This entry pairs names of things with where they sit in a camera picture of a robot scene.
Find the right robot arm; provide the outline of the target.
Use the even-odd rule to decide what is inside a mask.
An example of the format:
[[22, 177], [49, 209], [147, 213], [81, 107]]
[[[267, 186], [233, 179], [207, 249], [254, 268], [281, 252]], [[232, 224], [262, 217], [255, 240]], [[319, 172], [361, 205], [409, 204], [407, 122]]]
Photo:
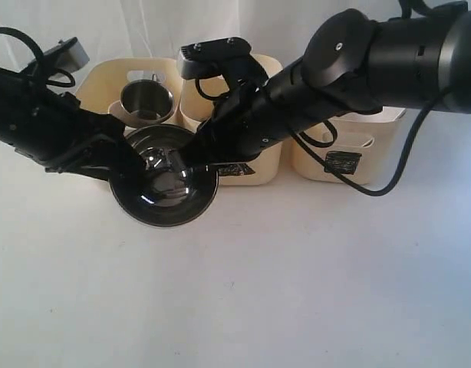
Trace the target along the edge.
[[471, 9], [412, 4], [378, 22], [356, 9], [329, 18], [304, 54], [269, 77], [238, 37], [184, 46], [182, 77], [223, 76], [228, 91], [179, 151], [188, 166], [248, 162], [327, 119], [384, 107], [471, 114]]

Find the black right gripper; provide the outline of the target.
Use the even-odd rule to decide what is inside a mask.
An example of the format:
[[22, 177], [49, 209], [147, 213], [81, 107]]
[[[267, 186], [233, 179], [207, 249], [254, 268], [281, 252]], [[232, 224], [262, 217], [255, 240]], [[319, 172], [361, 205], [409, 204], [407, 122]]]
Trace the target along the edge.
[[242, 109], [239, 118], [229, 123], [227, 113], [221, 119], [213, 114], [193, 141], [180, 148], [185, 167], [249, 161], [290, 137], [288, 125], [296, 117], [296, 85], [267, 82], [257, 87], [247, 82], [231, 90], [217, 107], [227, 107], [230, 98]]

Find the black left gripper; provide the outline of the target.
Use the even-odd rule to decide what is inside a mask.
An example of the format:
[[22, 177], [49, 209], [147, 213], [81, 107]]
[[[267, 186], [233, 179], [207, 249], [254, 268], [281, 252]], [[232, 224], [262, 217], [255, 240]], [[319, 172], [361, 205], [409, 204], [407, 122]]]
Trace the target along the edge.
[[73, 94], [56, 94], [0, 68], [0, 141], [46, 172], [101, 180], [141, 176], [146, 162], [123, 132], [116, 118], [82, 109]]

